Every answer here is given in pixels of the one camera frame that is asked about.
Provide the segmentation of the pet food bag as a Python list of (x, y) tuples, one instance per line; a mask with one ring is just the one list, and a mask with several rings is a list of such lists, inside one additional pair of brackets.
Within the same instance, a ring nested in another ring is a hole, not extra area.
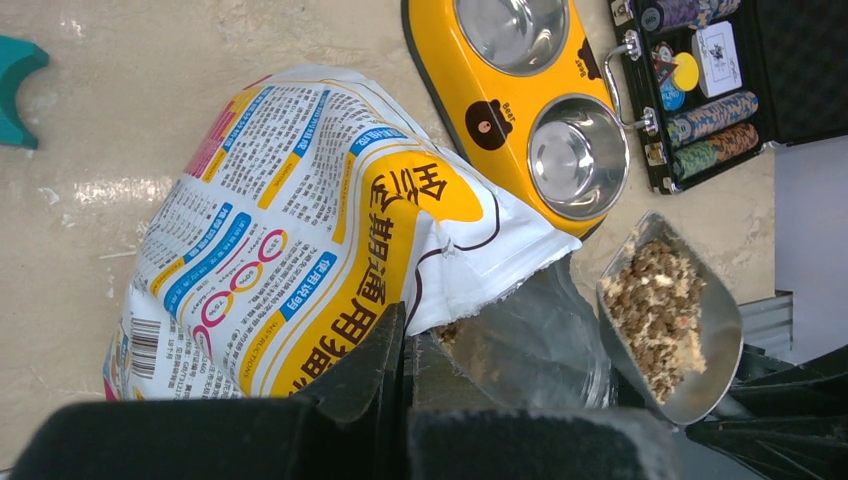
[(377, 83), (304, 65), (232, 97), (145, 234), (103, 364), (110, 400), (287, 397), (391, 306), (463, 326), (522, 408), (603, 408), (594, 318), (558, 282), (572, 235), (436, 145)]

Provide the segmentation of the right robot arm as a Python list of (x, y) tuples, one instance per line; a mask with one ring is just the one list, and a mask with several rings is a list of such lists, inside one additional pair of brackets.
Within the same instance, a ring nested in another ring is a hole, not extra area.
[(689, 440), (767, 479), (847, 477), (847, 348), (793, 365), (743, 348), (725, 396), (736, 411), (685, 429)]

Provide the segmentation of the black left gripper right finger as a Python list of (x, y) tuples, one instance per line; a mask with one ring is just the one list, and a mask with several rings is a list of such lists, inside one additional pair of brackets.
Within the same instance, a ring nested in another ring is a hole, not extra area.
[(410, 479), (680, 479), (670, 431), (641, 409), (495, 404), (428, 334), (408, 340)]

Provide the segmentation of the silver metal food scoop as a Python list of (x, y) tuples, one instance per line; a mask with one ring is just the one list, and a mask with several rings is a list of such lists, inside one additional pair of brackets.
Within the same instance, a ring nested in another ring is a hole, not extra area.
[(596, 286), (602, 344), (647, 408), (677, 425), (711, 413), (744, 346), (728, 288), (657, 211), (643, 215)]

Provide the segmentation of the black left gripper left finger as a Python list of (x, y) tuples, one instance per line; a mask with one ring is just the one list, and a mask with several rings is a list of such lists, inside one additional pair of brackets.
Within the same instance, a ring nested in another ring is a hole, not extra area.
[(397, 479), (405, 309), (287, 398), (77, 403), (54, 413), (13, 479)]

